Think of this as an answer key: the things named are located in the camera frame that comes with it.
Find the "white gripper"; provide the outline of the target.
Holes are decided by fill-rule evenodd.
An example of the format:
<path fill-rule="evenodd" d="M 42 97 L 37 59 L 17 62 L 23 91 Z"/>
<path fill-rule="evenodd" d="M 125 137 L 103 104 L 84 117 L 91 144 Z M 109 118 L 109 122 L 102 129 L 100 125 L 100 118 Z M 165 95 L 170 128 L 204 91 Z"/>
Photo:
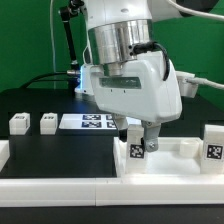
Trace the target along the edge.
<path fill-rule="evenodd" d="M 143 120 L 142 145 L 151 153 L 158 150 L 161 124 L 176 120 L 182 102 L 173 64 L 166 81 L 162 54 L 140 54 L 123 64 L 121 76 L 105 76 L 101 66 L 90 70 L 96 104 L 102 111 L 115 113 L 118 130 L 126 130 L 125 116 Z"/>

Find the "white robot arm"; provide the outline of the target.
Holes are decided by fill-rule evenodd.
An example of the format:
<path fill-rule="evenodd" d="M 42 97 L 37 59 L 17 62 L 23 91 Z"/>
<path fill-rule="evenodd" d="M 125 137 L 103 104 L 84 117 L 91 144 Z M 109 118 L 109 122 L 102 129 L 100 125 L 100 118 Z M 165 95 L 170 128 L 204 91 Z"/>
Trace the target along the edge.
<path fill-rule="evenodd" d="M 189 15 L 220 20 L 211 12 L 218 1 L 81 0 L 96 103 L 103 111 L 141 120 L 148 152 L 158 149 L 161 125 L 182 112 L 181 73 L 152 39 L 152 25 Z"/>

